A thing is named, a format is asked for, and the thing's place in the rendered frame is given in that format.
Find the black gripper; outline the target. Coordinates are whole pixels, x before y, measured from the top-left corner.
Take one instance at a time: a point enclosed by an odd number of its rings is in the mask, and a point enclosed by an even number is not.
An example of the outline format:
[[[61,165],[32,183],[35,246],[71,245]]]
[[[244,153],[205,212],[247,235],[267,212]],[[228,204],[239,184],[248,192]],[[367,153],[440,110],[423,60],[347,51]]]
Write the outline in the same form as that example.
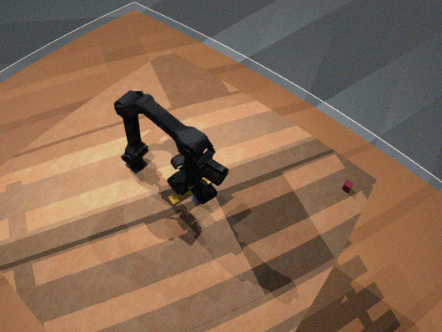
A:
[[[217,190],[212,184],[208,184],[203,176],[200,175],[200,171],[197,173],[191,173],[184,167],[184,156],[179,153],[171,159],[171,164],[174,169],[178,166],[182,166],[184,172],[189,175],[193,180],[193,187],[189,189],[200,204],[206,204],[209,200],[217,197]]]

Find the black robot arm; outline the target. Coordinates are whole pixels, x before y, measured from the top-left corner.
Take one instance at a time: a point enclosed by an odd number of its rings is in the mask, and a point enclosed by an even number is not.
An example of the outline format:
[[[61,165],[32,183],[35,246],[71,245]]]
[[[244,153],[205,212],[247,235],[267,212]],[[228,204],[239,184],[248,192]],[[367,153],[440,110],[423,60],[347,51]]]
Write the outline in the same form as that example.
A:
[[[216,152],[207,135],[195,127],[184,126],[171,113],[155,102],[150,94],[130,90],[114,102],[114,108],[117,115],[123,118],[128,140],[125,153],[120,157],[135,174],[147,165],[142,157],[149,151],[148,146],[141,141],[138,122],[138,114],[140,113],[175,140],[178,152],[184,156],[184,167],[189,172],[200,171],[201,176],[217,186],[226,178],[229,169],[213,160],[213,155]],[[203,153],[205,149],[207,150]],[[181,166],[180,170],[168,179],[168,184],[177,195],[184,195],[188,192],[188,186],[193,186],[193,180]]]

